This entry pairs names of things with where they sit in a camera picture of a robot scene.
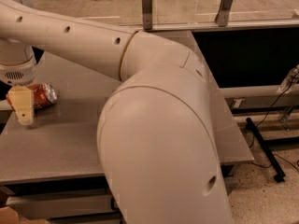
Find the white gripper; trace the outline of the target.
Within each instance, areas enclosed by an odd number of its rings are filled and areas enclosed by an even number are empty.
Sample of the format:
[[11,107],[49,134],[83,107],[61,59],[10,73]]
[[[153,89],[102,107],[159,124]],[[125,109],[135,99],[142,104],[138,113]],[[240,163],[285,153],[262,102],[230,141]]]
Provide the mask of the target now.
[[28,126],[34,121],[34,94],[25,86],[36,78],[36,58],[32,56],[27,62],[18,65],[0,64],[0,80],[13,86],[7,94],[7,100],[15,111],[21,125]]

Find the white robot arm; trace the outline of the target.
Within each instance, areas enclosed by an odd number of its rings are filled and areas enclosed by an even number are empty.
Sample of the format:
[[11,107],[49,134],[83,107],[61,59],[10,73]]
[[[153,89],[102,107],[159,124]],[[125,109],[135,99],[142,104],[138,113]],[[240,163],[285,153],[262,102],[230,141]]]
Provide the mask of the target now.
[[145,32],[0,0],[1,78],[19,121],[34,117],[34,49],[120,81],[97,128],[126,224],[233,224],[212,127],[209,74],[189,48]]

